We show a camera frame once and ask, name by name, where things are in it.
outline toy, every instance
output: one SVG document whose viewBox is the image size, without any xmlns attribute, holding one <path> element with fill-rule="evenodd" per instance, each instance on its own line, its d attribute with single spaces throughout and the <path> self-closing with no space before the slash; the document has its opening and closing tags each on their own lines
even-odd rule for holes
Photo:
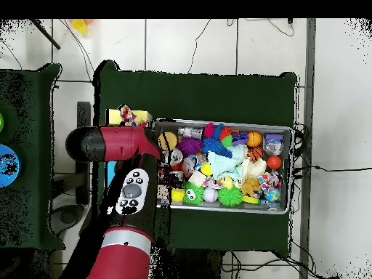
<svg viewBox="0 0 372 279">
<path fill-rule="evenodd" d="M 230 136 L 230 129 L 228 127 L 222 127 L 221 134 L 219 134 L 219 141 L 222 141 L 225 137 Z"/>
<path fill-rule="evenodd" d="M 253 197 L 254 192 L 258 189 L 259 181 L 253 177 L 249 177 L 241 187 L 241 192 L 243 195 L 249 195 L 250 197 Z"/>
<path fill-rule="evenodd" d="M 282 160 L 278 156 L 270 156 L 267 159 L 267 166 L 270 169 L 279 169 L 282 166 Z"/>
<path fill-rule="evenodd" d="M 260 147 L 253 147 L 248 150 L 248 157 L 251 159 L 252 163 L 256 163 L 257 159 L 264 155 L 263 149 Z"/>
<path fill-rule="evenodd" d="M 182 163 L 182 171 L 185 177 L 191 177 L 195 170 L 201 167 L 199 164 L 199 157 L 196 155 L 190 155 L 186 157 Z"/>
<path fill-rule="evenodd" d="M 210 122 L 207 124 L 207 126 L 204 128 L 204 137 L 205 138 L 212 138 L 214 133 L 214 127 L 213 123 Z"/>
<path fill-rule="evenodd" d="M 232 134 L 232 145 L 244 145 L 248 142 L 247 133 Z"/>
<path fill-rule="evenodd" d="M 184 196 L 185 196 L 185 190 L 180 190 L 177 188 L 171 189 L 171 200 L 173 202 L 182 202 Z"/>
<path fill-rule="evenodd" d="M 260 203 L 260 200 L 259 199 L 255 199 L 253 197 L 249 197 L 247 195 L 244 195 L 243 196 L 243 202 L 253 203 L 253 204 L 259 204 Z"/>
<path fill-rule="evenodd" d="M 204 161 L 201 164 L 201 173 L 205 174 L 207 177 L 210 177 L 212 175 L 211 165 L 208 161 Z"/>
<path fill-rule="evenodd" d="M 268 155 L 280 155 L 283 152 L 282 134 L 266 134 L 264 139 L 264 151 Z"/>
<path fill-rule="evenodd" d="M 158 185 L 158 199 L 168 199 L 169 191 L 165 185 Z"/>
<path fill-rule="evenodd" d="M 233 136 L 227 135 L 222 141 L 222 145 L 224 147 L 232 147 L 233 146 Z"/>
<path fill-rule="evenodd" d="M 86 35 L 88 33 L 88 25 L 93 21 L 93 19 L 72 19 L 71 25 L 80 34 Z"/>
<path fill-rule="evenodd" d="M 267 201 L 279 201 L 280 200 L 280 190 L 277 188 L 270 188 L 267 193 L 264 194 L 264 198 Z"/>
<path fill-rule="evenodd" d="M 179 163 L 181 163 L 183 159 L 182 152 L 178 150 L 177 148 L 174 148 L 171 151 L 171 155 L 169 155 L 169 151 L 163 151 L 162 156 L 163 157 L 162 157 L 161 166 L 168 166 L 168 165 L 176 166 Z"/>
<path fill-rule="evenodd" d="M 261 144 L 262 141 L 262 136 L 259 132 L 249 132 L 248 133 L 248 142 L 247 145 L 249 147 L 257 147 L 258 145 Z"/>
<path fill-rule="evenodd" d="M 227 188 L 228 190 L 233 188 L 233 180 L 231 179 L 231 177 L 223 177 L 220 179 L 220 181 L 222 183 L 222 186 Z"/>
<path fill-rule="evenodd" d="M 153 117 L 143 110 L 131 110 L 128 105 L 119 107 L 121 120 L 125 126 L 149 126 Z"/>
<path fill-rule="evenodd" d="M 196 129 L 195 127 L 185 127 L 178 129 L 178 134 L 183 135 L 183 137 L 195 138 L 201 140 L 201 135 L 203 134 L 202 129 Z"/>
<path fill-rule="evenodd" d="M 242 202 L 243 194 L 236 187 L 232 186 L 229 190 L 224 187 L 218 191 L 218 200 L 224 206 L 237 206 Z"/>
<path fill-rule="evenodd" d="M 181 171 L 182 170 L 182 162 L 181 163 L 178 163 L 177 165 L 175 166 L 170 166 L 169 167 L 172 171 Z"/>
<path fill-rule="evenodd" d="M 210 188 L 214 188 L 215 190 L 219 190 L 219 189 L 223 188 L 222 182 L 219 179 L 217 181 L 215 181 L 213 179 L 213 177 L 207 177 L 204 180 L 203 187 L 204 188 L 210 187 Z"/>
<path fill-rule="evenodd" d="M 214 188 L 208 187 L 204 190 L 203 197 L 206 202 L 215 202 L 218 198 L 218 192 Z"/>
<path fill-rule="evenodd" d="M 181 150 L 182 154 L 187 157 L 192 154 L 196 154 L 203 147 L 203 142 L 199 139 L 194 138 L 182 138 L 181 142 L 178 145 L 178 148 Z"/>
<path fill-rule="evenodd" d="M 256 163 L 252 163 L 250 158 L 247 158 L 241 164 L 243 168 L 243 174 L 245 178 L 254 177 L 257 178 L 263 175 L 266 171 L 266 161 L 262 158 L 257 159 Z"/>
<path fill-rule="evenodd" d="M 177 137 L 175 134 L 171 132 L 161 133 L 161 135 L 158 138 L 158 144 L 159 144 L 159 147 L 164 151 L 173 150 L 177 145 Z"/>
<path fill-rule="evenodd" d="M 222 124 L 222 123 L 218 124 L 218 125 L 214 128 L 212 138 L 218 140 L 223 128 L 224 128 L 224 124 Z"/>
<path fill-rule="evenodd" d="M 201 148 L 203 153 L 207 153 L 209 151 L 214 152 L 218 155 L 231 158 L 232 153 L 229 151 L 224 145 L 217 139 L 214 138 L 204 138 L 203 139 L 203 147 Z"/>
<path fill-rule="evenodd" d="M 186 182 L 183 202 L 190 204 L 200 204 L 203 202 L 203 196 L 204 188 L 197 187 L 193 183 Z"/>
<path fill-rule="evenodd" d="M 164 181 L 164 176 L 166 174 L 165 168 L 158 168 L 158 182 Z"/>
<path fill-rule="evenodd" d="M 198 170 L 194 171 L 191 177 L 189 178 L 189 182 L 193 183 L 195 186 L 200 187 L 203 185 L 206 176 L 199 172 Z"/>
<path fill-rule="evenodd" d="M 10 147 L 0 145 L 0 187 L 11 185 L 20 172 L 20 160 Z"/>
</svg>

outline blue circular object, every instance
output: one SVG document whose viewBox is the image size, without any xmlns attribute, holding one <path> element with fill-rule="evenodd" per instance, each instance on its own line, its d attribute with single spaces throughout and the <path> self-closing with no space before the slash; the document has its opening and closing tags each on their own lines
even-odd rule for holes
<svg viewBox="0 0 372 279">
<path fill-rule="evenodd" d="M 20 172 L 20 160 L 17 154 L 6 145 L 0 145 L 0 187 L 14 182 Z"/>
</svg>

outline yellow toy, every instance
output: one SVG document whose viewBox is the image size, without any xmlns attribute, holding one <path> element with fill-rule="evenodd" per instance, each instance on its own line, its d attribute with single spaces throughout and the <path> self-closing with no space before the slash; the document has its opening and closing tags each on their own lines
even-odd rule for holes
<svg viewBox="0 0 372 279">
<path fill-rule="evenodd" d="M 254 191 L 259 189 L 259 181 L 258 179 L 254 179 L 253 177 L 249 177 L 246 182 L 241 187 L 241 192 L 243 195 L 248 195 L 253 197 Z"/>
<path fill-rule="evenodd" d="M 212 175 L 211 165 L 208 161 L 204 161 L 201 164 L 201 173 L 206 175 L 207 177 L 210 177 Z"/>
<path fill-rule="evenodd" d="M 248 133 L 248 142 L 247 145 L 249 147 L 257 147 L 261 144 L 262 136 L 259 132 L 249 132 Z"/>
<path fill-rule="evenodd" d="M 178 188 L 171 189 L 171 200 L 173 202 L 182 202 L 185 196 L 185 190 L 180 190 Z"/>
<path fill-rule="evenodd" d="M 220 179 L 222 186 L 226 187 L 228 190 L 233 188 L 233 180 L 231 177 L 223 177 Z"/>
</svg>

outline green round object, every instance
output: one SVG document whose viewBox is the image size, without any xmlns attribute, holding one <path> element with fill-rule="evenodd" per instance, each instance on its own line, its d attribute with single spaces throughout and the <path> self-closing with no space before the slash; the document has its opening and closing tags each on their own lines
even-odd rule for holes
<svg viewBox="0 0 372 279">
<path fill-rule="evenodd" d="M 3 118 L 3 115 L 0 113 L 0 132 L 3 130 L 4 128 L 4 118 Z"/>
</svg>

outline green panel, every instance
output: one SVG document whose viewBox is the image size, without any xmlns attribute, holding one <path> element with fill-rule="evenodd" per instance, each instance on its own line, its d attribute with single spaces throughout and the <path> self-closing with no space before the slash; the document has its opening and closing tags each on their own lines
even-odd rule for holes
<svg viewBox="0 0 372 279">
<path fill-rule="evenodd" d="M 0 70 L 0 143 L 20 159 L 20 173 L 0 188 L 0 247 L 62 249 L 49 230 L 52 134 L 50 94 L 60 65 L 38 71 Z"/>
<path fill-rule="evenodd" d="M 272 76 L 182 75 L 118 71 L 112 61 L 96 71 L 95 112 L 126 103 L 154 118 L 181 118 L 292 127 L 293 73 Z M 99 191 L 102 191 L 103 166 Z M 171 211 L 170 246 L 221 250 L 276 250 L 287 254 L 288 215 Z M 156 234 L 166 237 L 168 212 L 157 210 Z"/>
</svg>

